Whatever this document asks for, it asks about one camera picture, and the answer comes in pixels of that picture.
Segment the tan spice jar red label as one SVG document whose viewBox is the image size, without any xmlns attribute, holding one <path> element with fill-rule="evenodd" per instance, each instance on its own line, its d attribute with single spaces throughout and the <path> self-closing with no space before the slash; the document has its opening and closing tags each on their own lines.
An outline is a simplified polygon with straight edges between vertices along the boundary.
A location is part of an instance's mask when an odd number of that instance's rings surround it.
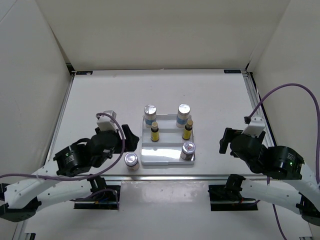
<svg viewBox="0 0 320 240">
<path fill-rule="evenodd" d="M 129 152 L 125 155 L 124 163 L 130 171 L 137 171 L 140 168 L 138 156 L 134 152 Z"/>
</svg>

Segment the yellow label bottle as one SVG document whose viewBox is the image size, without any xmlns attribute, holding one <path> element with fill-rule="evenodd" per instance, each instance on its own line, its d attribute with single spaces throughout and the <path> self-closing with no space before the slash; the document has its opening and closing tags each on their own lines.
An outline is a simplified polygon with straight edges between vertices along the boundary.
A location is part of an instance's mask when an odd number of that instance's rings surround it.
<svg viewBox="0 0 320 240">
<path fill-rule="evenodd" d="M 188 119 L 185 126 L 184 126 L 184 130 L 182 133 L 182 138 L 184 140 L 189 140 L 191 138 L 191 133 L 193 130 L 193 124 L 194 122 L 191 119 Z"/>
<path fill-rule="evenodd" d="M 160 134 L 159 134 L 159 125 L 156 121 L 152 122 L 150 130 L 151 130 L 150 132 L 151 141 L 158 142 L 160 139 Z"/>
</svg>

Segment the blue label bead jar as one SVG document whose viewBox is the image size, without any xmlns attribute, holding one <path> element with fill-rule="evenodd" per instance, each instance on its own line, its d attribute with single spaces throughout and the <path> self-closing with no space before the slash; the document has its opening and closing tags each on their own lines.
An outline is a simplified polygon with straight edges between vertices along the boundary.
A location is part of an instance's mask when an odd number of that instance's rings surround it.
<svg viewBox="0 0 320 240">
<path fill-rule="evenodd" d="M 182 103 L 178 106 L 176 115 L 176 126 L 178 128 L 184 128 L 187 121 L 192 119 L 190 112 L 191 108 L 188 104 Z"/>
<path fill-rule="evenodd" d="M 144 123 L 147 128 L 152 127 L 152 123 L 157 121 L 157 108 L 153 104 L 144 107 Z"/>
</svg>

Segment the dark spice jar red label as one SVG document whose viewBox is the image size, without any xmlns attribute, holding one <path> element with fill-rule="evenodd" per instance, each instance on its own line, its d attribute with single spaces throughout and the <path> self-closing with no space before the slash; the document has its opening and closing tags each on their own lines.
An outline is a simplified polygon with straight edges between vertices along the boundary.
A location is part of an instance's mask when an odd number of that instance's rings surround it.
<svg viewBox="0 0 320 240">
<path fill-rule="evenodd" d="M 180 157 L 184 161 L 191 161 L 196 150 L 196 146 L 193 142 L 187 141 L 181 147 Z"/>
</svg>

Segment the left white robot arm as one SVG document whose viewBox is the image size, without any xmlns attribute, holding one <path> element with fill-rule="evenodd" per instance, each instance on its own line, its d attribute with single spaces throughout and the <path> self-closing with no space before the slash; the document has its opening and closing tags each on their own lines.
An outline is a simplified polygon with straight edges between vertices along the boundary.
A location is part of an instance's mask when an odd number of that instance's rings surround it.
<svg viewBox="0 0 320 240">
<path fill-rule="evenodd" d="M 61 202 L 94 202 L 113 188 L 108 189 L 99 173 L 84 176 L 91 168 L 117 155 L 134 152 L 139 137 L 127 124 L 121 130 L 95 129 L 91 138 L 81 138 L 55 154 L 33 174 L 22 174 L 23 179 L 13 184 L 0 185 L 0 217 L 10 222 L 21 222 L 40 210 Z"/>
</svg>

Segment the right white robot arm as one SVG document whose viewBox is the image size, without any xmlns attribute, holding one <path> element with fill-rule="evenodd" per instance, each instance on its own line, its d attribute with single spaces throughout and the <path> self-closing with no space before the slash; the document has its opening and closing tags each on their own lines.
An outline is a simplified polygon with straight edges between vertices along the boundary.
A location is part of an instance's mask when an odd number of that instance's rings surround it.
<svg viewBox="0 0 320 240">
<path fill-rule="evenodd" d="M 252 137 L 243 131 L 226 128 L 219 141 L 219 153 L 230 154 L 243 160 L 251 172 L 283 181 L 295 190 L 286 191 L 270 185 L 255 183 L 238 174 L 231 174 L 223 194 L 228 200 L 240 197 L 262 200 L 286 208 L 306 222 L 320 224 L 320 188 L 314 172 L 302 156 L 287 146 L 266 147 L 262 141 L 265 132 Z"/>
</svg>

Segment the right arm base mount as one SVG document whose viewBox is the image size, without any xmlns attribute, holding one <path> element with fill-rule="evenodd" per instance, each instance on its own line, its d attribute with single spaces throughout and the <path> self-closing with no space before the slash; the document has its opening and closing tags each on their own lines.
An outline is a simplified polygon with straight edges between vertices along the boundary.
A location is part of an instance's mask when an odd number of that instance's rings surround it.
<svg viewBox="0 0 320 240">
<path fill-rule="evenodd" d="M 231 174 L 224 184 L 208 186 L 210 210 L 212 212 L 257 211 L 258 200 L 241 195 L 242 183 L 246 178 Z"/>
</svg>

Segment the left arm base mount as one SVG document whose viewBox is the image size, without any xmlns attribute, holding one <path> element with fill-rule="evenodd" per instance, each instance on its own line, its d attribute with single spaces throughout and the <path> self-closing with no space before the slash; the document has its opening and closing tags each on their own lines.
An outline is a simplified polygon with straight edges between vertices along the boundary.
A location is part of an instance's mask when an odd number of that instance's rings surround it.
<svg viewBox="0 0 320 240">
<path fill-rule="evenodd" d="M 107 181 L 97 176 L 87 180 L 89 194 L 74 200 L 76 210 L 116 210 L 120 209 L 121 182 Z"/>
</svg>

